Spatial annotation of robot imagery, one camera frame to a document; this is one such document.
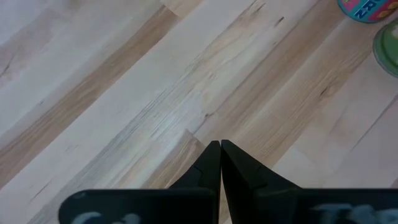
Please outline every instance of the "green lid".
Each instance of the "green lid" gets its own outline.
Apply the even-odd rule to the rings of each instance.
[[[398,20],[392,21],[377,33],[373,47],[380,65],[398,78]]]

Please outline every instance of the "black object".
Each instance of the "black object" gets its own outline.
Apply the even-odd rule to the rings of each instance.
[[[169,189],[85,190],[68,197],[58,217],[61,224],[217,224],[221,170],[234,224],[319,223],[328,212],[314,209],[320,206],[344,205],[344,217],[347,207],[398,208],[396,190],[301,189],[223,140],[211,142]]]

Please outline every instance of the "cylindrical can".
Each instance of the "cylindrical can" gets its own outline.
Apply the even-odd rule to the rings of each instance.
[[[398,78],[398,19],[377,33],[373,42],[373,52],[379,64]]]
[[[379,22],[398,8],[398,0],[338,0],[341,10],[359,22]]]

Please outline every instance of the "wooden floor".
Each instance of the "wooden floor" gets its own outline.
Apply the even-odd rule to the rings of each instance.
[[[0,223],[167,187],[215,139],[302,187],[398,187],[387,22],[336,0],[1,1]]]

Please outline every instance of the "colorful container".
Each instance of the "colorful container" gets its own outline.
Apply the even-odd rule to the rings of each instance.
[[[345,14],[359,22],[379,22],[398,8],[398,0],[338,0]]]
[[[384,26],[377,33],[373,52],[379,64],[398,78],[398,19]]]

